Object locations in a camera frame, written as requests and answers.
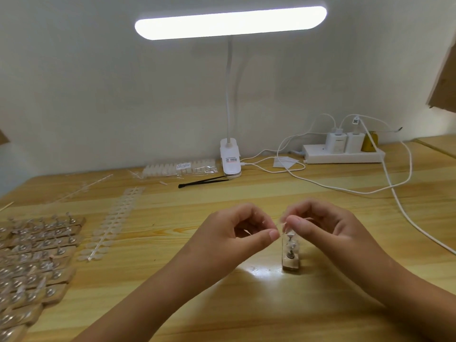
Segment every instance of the adjacent wooden table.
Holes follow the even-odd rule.
[[[417,138],[415,139],[415,142],[421,143],[456,159],[456,134]]]
[[[414,156],[413,178],[397,189],[398,195],[415,222],[456,248],[456,160],[418,143],[409,146]],[[406,150],[400,144],[382,148],[393,181],[404,179]],[[209,213],[244,201],[254,202],[274,219],[287,205],[310,196],[350,209],[401,264],[456,293],[456,257],[408,224],[389,191],[357,196],[254,167],[245,167],[242,177],[230,182],[184,189],[177,184],[193,181],[193,177],[161,178],[168,186],[159,184],[159,179],[134,179],[128,170],[37,177],[0,199],[0,206],[15,201],[0,212],[0,218],[36,214],[43,211],[37,204],[110,173],[112,178],[91,186],[88,192],[44,211],[85,216],[88,221],[83,233],[88,237],[125,188],[146,186],[110,252],[100,261],[74,261],[78,271],[69,292],[60,304],[44,310],[25,341],[69,341],[166,264]],[[358,190],[386,184],[378,164],[309,165],[299,175]],[[281,243],[275,242],[183,306],[152,340],[425,340],[340,275],[315,247],[303,241],[301,253],[301,273],[283,273]]]

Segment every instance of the person's left arm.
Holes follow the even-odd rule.
[[[212,213],[174,258],[73,342],[146,342],[183,304],[280,234],[253,204]]]

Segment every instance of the yellow container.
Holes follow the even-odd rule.
[[[375,146],[378,146],[379,145],[379,135],[376,134],[374,131],[370,131],[369,133],[372,137],[373,142],[375,143]],[[364,136],[364,141],[362,142],[361,151],[375,152],[375,148],[373,147],[367,134]]]

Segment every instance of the tweezers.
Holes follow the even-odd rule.
[[[211,184],[213,182],[222,182],[222,181],[230,181],[230,179],[224,179],[224,180],[216,180],[216,179],[221,179],[223,177],[226,177],[226,175],[223,176],[217,176],[217,177],[212,177],[210,179],[204,179],[204,180],[199,180],[199,181],[194,181],[194,182],[189,182],[187,184],[179,184],[179,188],[183,188],[185,186],[192,186],[192,185],[203,185],[203,184]]]

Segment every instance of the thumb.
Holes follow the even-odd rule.
[[[242,242],[245,257],[249,258],[271,245],[279,237],[280,233],[277,229],[264,229],[239,241]]]
[[[317,227],[312,222],[298,216],[288,216],[286,224],[291,227],[296,234],[314,244],[324,251],[334,242],[334,236],[323,229]]]

